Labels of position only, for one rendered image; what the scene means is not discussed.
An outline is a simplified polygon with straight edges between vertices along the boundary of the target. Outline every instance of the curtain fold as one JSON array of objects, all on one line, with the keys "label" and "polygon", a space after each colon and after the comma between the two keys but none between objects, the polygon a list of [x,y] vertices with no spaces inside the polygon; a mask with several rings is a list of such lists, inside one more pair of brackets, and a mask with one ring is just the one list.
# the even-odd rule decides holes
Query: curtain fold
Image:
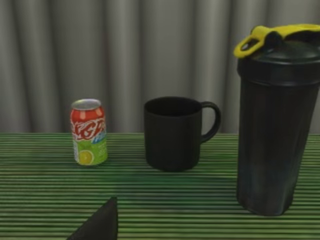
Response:
[{"label": "curtain fold", "polygon": [[[320,24],[318,0],[0,0],[0,131],[70,131],[100,99],[109,132],[142,132],[161,96],[212,101],[239,128],[233,49],[256,25]],[[204,111],[203,132],[214,120]],[[318,98],[311,133],[320,133]]]}]

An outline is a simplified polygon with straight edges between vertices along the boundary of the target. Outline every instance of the black mug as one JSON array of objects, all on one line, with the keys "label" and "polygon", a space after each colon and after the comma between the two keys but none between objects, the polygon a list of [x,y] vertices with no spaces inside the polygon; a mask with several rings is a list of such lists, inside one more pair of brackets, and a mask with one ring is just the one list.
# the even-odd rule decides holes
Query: black mug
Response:
[{"label": "black mug", "polygon": [[[202,109],[215,112],[212,128],[204,135]],[[212,102],[185,97],[160,97],[144,105],[144,144],[148,164],[158,170],[179,172],[192,169],[200,145],[211,139],[221,123],[221,112]]]}]

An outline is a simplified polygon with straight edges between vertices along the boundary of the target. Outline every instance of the yellow carrying loop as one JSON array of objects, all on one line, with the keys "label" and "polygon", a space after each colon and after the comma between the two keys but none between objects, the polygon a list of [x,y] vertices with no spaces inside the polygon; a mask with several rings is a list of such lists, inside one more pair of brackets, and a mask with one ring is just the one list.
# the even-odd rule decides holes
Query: yellow carrying loop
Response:
[{"label": "yellow carrying loop", "polygon": [[[238,43],[233,51],[233,54],[237,58],[244,58],[246,56],[249,56],[265,44],[265,38],[271,32],[279,33],[282,39],[284,39],[288,35],[302,31],[320,32],[320,25],[295,24],[276,27],[256,26],[249,36]],[[251,47],[247,47],[244,49],[244,46],[246,46],[246,44],[249,44],[252,40],[254,40],[256,43]]]}]

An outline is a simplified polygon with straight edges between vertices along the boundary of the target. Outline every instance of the green striped surface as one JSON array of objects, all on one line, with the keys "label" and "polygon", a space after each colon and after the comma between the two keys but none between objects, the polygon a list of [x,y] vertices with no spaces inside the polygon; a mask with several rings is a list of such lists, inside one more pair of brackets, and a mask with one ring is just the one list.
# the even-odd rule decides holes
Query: green striped surface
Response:
[{"label": "green striped surface", "polygon": [[142,134],[110,134],[97,167],[75,163],[69,134],[1,134],[0,239],[64,240],[111,196],[120,240],[320,239],[320,136],[309,137],[280,217],[237,204],[237,144],[218,135],[194,169],[165,173],[146,164]]}]

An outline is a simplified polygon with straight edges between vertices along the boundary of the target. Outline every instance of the mug rim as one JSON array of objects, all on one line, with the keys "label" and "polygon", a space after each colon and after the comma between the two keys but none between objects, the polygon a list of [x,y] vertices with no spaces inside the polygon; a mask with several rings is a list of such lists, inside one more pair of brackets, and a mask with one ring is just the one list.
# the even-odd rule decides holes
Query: mug rim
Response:
[{"label": "mug rim", "polygon": [[[154,113],[154,112],[147,110],[147,105],[150,105],[153,102],[157,102],[157,101],[161,101],[161,100],[165,100],[165,99],[187,100],[187,101],[193,102],[194,104],[197,104],[199,109],[193,113],[179,115],[179,116],[162,115],[162,114]],[[161,118],[170,118],[170,119],[188,118],[188,117],[192,117],[196,114],[199,114],[201,111],[202,111],[202,105],[199,101],[197,101],[193,98],[184,97],[184,96],[161,96],[161,97],[152,98],[144,104],[144,112],[145,113],[147,113],[148,115],[153,115],[153,116],[161,117]]]}]

